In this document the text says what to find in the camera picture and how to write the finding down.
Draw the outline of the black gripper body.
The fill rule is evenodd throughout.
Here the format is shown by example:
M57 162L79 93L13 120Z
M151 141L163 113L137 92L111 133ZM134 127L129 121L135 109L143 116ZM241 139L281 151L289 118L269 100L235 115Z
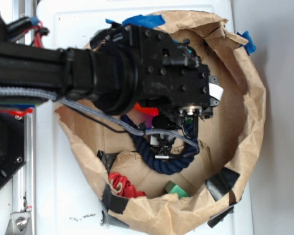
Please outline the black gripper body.
M117 90L107 99L107 114L126 114L139 103L178 117L208 119L220 103L212 95L218 80L208 66L188 43L176 43L167 33L119 27L106 36L105 52L112 56Z

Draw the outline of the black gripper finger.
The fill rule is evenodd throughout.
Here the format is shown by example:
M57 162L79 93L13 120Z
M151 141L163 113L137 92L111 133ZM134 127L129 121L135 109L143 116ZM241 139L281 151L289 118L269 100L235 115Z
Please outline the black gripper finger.
M178 130L181 129L175 122L165 115L157 115L152 119L152 126L157 129Z

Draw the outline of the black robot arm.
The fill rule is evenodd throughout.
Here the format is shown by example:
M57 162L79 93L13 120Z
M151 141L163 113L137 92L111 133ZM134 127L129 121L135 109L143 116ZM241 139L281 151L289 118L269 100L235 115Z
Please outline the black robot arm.
M87 99L108 115L139 104L183 118L211 118L223 95L189 42L177 43L167 33L113 24L91 40L89 50L49 50L17 43L31 29L46 33L36 17L6 24L0 16L0 110Z

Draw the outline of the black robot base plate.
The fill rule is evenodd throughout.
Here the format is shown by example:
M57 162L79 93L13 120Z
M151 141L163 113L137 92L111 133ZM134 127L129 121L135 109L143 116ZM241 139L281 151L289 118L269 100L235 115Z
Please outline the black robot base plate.
M0 112L0 190L24 164L24 122Z

